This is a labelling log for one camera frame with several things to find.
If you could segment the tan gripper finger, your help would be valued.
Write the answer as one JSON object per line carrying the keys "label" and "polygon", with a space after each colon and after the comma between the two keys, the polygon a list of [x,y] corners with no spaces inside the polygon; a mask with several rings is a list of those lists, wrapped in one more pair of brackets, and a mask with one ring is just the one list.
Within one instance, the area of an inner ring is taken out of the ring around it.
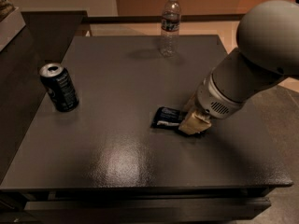
{"label": "tan gripper finger", "polygon": [[196,104],[195,104],[195,100],[196,100],[196,93],[194,93],[190,99],[188,100],[188,102],[185,104],[185,106],[183,107],[183,111],[184,112],[189,112],[191,110],[194,110],[196,108]]}
{"label": "tan gripper finger", "polygon": [[203,132],[211,127],[211,119],[197,108],[190,109],[178,129],[187,135]]}

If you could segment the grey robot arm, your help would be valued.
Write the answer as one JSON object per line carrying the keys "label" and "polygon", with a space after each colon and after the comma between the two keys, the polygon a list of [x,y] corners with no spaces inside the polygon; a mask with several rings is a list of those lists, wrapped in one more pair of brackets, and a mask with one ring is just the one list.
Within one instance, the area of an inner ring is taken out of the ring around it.
{"label": "grey robot arm", "polygon": [[252,8],[238,24],[236,44],[184,106],[181,132],[203,132],[256,93],[299,76],[299,4],[271,0]]}

